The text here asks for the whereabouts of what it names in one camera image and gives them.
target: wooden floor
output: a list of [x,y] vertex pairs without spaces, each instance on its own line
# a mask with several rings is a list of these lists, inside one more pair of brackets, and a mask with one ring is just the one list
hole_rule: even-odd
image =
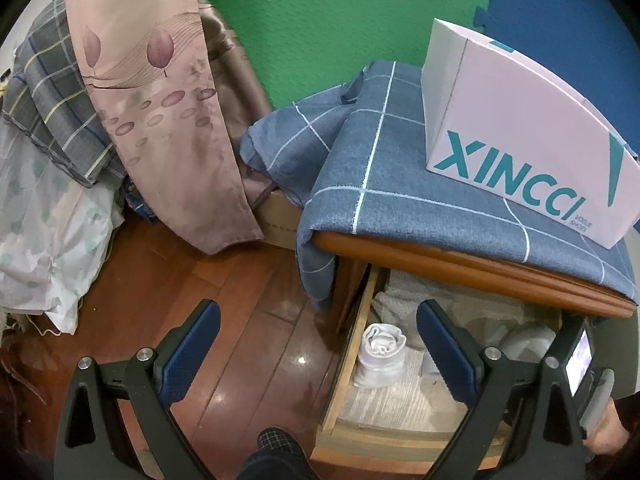
[[[202,298],[218,302],[222,328],[186,398],[172,406],[197,453],[226,480],[235,478],[267,426],[288,429],[310,451],[344,337],[332,335],[314,313],[294,253],[255,243],[204,256],[162,224],[149,227],[134,215],[117,233],[113,253],[85,297],[76,334],[43,338],[30,331],[18,345],[21,371],[50,404],[46,408],[18,387],[27,448],[53,456],[79,358],[129,359],[180,325]],[[144,449],[129,403],[121,408],[134,445]],[[407,478],[314,468],[326,480]]]

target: rolled white towel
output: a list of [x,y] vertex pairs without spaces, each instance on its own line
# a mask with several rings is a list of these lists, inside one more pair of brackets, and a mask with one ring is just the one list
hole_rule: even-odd
[[406,337],[387,323],[372,323],[362,334],[353,384],[358,388],[383,388],[404,371]]

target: blue rubber grip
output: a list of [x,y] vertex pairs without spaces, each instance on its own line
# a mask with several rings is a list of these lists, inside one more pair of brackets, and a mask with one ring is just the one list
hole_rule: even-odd
[[438,367],[451,396],[468,408],[475,405],[479,392],[474,368],[449,330],[427,302],[418,306],[416,322],[420,337]]
[[183,400],[220,331],[220,308],[209,302],[162,370],[160,401],[168,408]]

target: person's foot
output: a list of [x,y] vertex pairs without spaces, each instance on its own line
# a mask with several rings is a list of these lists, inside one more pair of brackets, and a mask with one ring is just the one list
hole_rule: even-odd
[[262,430],[260,435],[258,435],[258,449],[277,450],[287,453],[308,468],[311,475],[310,478],[317,478],[306,459],[306,454],[302,446],[282,428],[271,427]]

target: gray plaid blanket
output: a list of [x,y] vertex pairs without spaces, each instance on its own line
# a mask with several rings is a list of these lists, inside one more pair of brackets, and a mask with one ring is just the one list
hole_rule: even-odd
[[426,170],[420,69],[376,61],[351,84],[276,110],[242,138],[241,156],[305,207],[300,277],[330,306],[335,256],[313,231],[380,236],[555,270],[638,302],[624,240],[606,250],[540,213]]
[[2,114],[86,187],[126,174],[84,89],[66,23],[65,0],[34,20],[18,49]]

